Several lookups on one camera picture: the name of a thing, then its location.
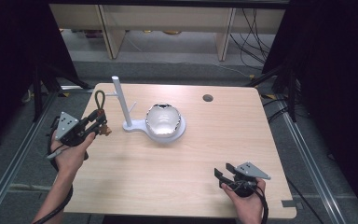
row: silver bracket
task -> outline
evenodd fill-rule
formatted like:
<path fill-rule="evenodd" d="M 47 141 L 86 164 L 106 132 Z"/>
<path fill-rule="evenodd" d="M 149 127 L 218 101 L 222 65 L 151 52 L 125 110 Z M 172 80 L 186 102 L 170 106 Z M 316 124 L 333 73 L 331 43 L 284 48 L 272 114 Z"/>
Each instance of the silver bracket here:
<path fill-rule="evenodd" d="M 70 132 L 77 124 L 79 120 L 70 116 L 65 112 L 61 112 L 60 121 L 58 123 L 56 140 L 61 140 L 68 132 Z"/>
<path fill-rule="evenodd" d="M 243 175 L 251 176 L 251 177 L 259 177 L 263 179 L 271 179 L 271 176 L 267 175 L 260 169 L 258 169 L 255 165 L 250 162 L 246 162 L 242 165 L 239 165 L 235 168 L 235 170 Z"/>

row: wire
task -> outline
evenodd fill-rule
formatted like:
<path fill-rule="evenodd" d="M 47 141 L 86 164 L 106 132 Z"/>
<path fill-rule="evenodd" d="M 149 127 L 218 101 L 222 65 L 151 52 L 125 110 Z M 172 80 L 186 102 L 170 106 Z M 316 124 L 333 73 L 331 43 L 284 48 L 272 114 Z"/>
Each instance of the wire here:
<path fill-rule="evenodd" d="M 248 17 L 246 16 L 245 10 L 242 9 L 243 17 L 246 19 L 246 22 L 248 23 L 249 30 L 250 30 L 249 34 L 247 35 L 246 39 L 244 39 L 244 41 L 247 43 L 247 39 L 248 39 L 249 35 L 252 34 L 253 37 L 255 38 L 255 41 L 256 41 L 257 45 L 258 45 L 258 48 L 253 46 L 253 45 L 251 45 L 251 44 L 249 44 L 249 43 L 247 43 L 247 44 L 250 47 L 254 48 L 254 49 L 259 49 L 261 54 L 263 55 L 264 60 L 266 60 L 267 59 L 266 53 L 269 53 L 269 52 L 265 51 L 261 45 L 264 45 L 267 49 L 269 49 L 269 47 L 258 36 L 257 21 L 256 21 L 257 9 L 254 8 L 253 12 L 254 12 L 254 20 L 253 20 L 252 25 L 251 25 L 251 23 L 248 20 Z"/>
<path fill-rule="evenodd" d="M 259 198 L 261 203 L 263 204 L 263 219 L 261 220 L 262 224 L 267 223 L 267 219 L 269 218 L 269 205 L 267 204 L 266 196 L 264 194 L 264 191 L 257 186 L 258 189 L 260 189 L 261 193 L 259 193 L 256 189 L 250 188 Z"/>
<path fill-rule="evenodd" d="M 143 52 L 140 48 L 138 48 L 128 37 L 124 36 L 124 38 L 126 38 L 130 43 L 131 45 L 133 45 L 136 49 L 138 49 L 140 52 Z M 170 63 L 170 62 L 166 62 L 166 61 L 159 61 L 159 60 L 150 60 L 149 58 L 146 58 L 144 55 L 143 55 L 144 59 L 147 61 L 147 62 L 152 62 L 152 63 Z M 250 78 L 249 75 L 246 75 L 244 74 L 243 72 L 237 70 L 237 69 L 233 69 L 233 68 L 228 68 L 228 67 L 225 67 L 223 65 L 220 65 L 220 64 L 215 64 L 215 63 L 190 63 L 190 62 L 179 62 L 179 63 L 171 63 L 171 64 L 181 64 L 181 63 L 184 63 L 184 64 L 209 64 L 209 65 L 213 65 L 213 66 L 216 66 L 216 67 L 220 67 L 220 68 L 223 68 L 223 69 L 226 69 L 226 70 L 229 70 L 229 71 L 233 71 L 233 72 L 236 72 L 236 73 L 239 73 L 241 75 L 243 75 L 244 77 L 248 77 Z M 251 68 L 254 68 L 256 70 L 261 70 L 260 68 L 257 68 L 257 67 L 252 67 L 252 66 L 249 66 Z"/>
<path fill-rule="evenodd" d="M 310 204 L 308 203 L 308 201 L 304 198 L 304 196 L 302 195 L 302 193 L 298 190 L 298 188 L 296 188 L 295 184 L 293 184 L 293 182 L 289 179 L 289 177 L 287 177 L 287 175 L 285 176 L 287 182 L 293 187 L 293 189 L 298 193 L 298 195 L 301 197 L 301 199 L 304 201 L 304 203 L 307 205 L 307 207 L 310 209 L 310 211 L 313 213 L 313 215 L 316 216 L 316 218 L 318 218 L 318 220 L 321 223 L 324 223 L 322 221 L 322 219 L 318 216 L 318 214 L 316 213 L 316 211 L 312 208 L 312 206 L 310 206 Z"/>
<path fill-rule="evenodd" d="M 277 111 L 275 114 L 271 115 L 270 117 L 268 117 L 268 123 L 271 123 L 273 120 L 275 120 L 277 117 L 279 117 L 280 115 L 282 115 L 283 113 L 287 112 L 288 107 L 284 107 L 283 109 L 280 109 L 279 111 Z"/>
<path fill-rule="evenodd" d="M 274 103 L 274 102 L 278 102 L 278 101 L 286 101 L 287 99 L 276 99 L 276 100 L 271 100 L 269 102 L 266 102 L 265 104 L 263 104 L 263 107 L 266 106 L 266 105 L 269 105 L 271 103 Z"/>

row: human hand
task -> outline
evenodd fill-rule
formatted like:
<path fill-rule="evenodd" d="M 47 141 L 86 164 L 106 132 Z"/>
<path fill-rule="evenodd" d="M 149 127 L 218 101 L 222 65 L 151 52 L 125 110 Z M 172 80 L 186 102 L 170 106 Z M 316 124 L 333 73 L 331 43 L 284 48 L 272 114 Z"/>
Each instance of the human hand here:
<path fill-rule="evenodd" d="M 84 155 L 87 148 L 94 141 L 95 133 L 90 133 L 84 142 L 76 147 L 63 146 L 60 141 L 51 138 L 50 150 L 53 152 L 57 148 L 62 150 L 62 153 L 55 158 L 59 172 L 68 174 L 75 174 L 77 170 L 82 166 Z"/>
<path fill-rule="evenodd" d="M 257 178 L 257 191 L 264 195 L 266 189 L 266 182 L 263 179 Z M 242 198 L 238 196 L 232 188 L 227 184 L 222 184 L 222 189 L 231 199 L 237 210 L 237 215 L 243 224 L 260 224 L 262 220 L 263 204 L 260 198 L 256 194 L 252 194 L 249 197 Z"/>

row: white stand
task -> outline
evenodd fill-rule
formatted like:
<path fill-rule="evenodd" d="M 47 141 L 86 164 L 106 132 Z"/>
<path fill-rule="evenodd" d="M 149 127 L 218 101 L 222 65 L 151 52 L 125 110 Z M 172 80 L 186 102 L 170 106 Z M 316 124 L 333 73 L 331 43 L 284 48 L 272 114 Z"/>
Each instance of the white stand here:
<path fill-rule="evenodd" d="M 121 84 L 118 77 L 112 77 L 113 84 L 115 85 L 116 92 L 114 94 L 107 94 L 117 96 L 118 100 L 120 101 L 121 109 L 124 114 L 125 121 L 123 122 L 123 129 L 128 132 L 144 132 L 149 136 L 150 139 L 159 142 L 159 143 L 171 143 L 178 139 L 182 134 L 185 132 L 186 129 L 186 120 L 183 116 L 181 116 L 181 125 L 179 129 L 176 130 L 175 134 L 170 137 L 156 137 L 153 135 L 146 127 L 146 120 L 145 119 L 131 119 L 130 111 L 127 108 L 126 99 L 124 98 L 123 90 L 121 89 Z"/>

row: small round object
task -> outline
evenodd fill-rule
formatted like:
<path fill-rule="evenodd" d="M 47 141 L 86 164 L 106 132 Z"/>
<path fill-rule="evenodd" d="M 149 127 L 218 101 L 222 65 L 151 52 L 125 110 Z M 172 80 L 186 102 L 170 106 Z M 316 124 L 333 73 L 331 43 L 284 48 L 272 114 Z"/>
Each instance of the small round object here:
<path fill-rule="evenodd" d="M 153 105 L 146 114 L 146 127 L 156 137 L 171 137 L 181 124 L 179 111 L 168 104 Z"/>

